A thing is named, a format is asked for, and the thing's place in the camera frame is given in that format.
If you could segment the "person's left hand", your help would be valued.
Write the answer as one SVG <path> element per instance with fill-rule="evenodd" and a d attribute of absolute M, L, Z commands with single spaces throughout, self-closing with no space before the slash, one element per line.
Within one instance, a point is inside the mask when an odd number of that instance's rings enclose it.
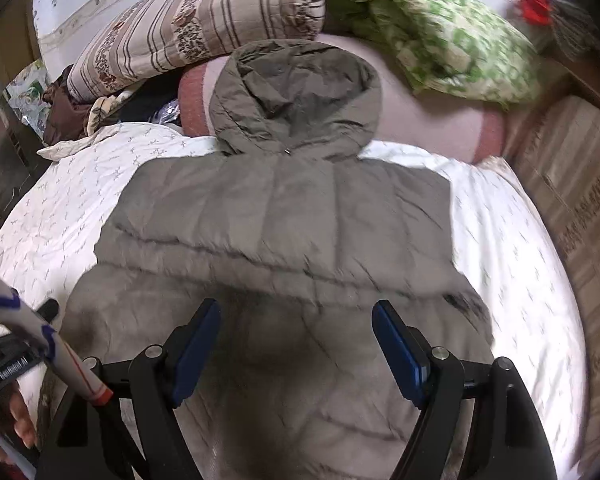
<path fill-rule="evenodd" d="M 18 382 L 13 382 L 0 391 L 0 425 L 11 426 L 15 435 L 26 448 L 36 443 L 36 431 L 26 401 L 20 392 Z M 0 462 L 12 465 L 14 462 L 0 445 Z"/>

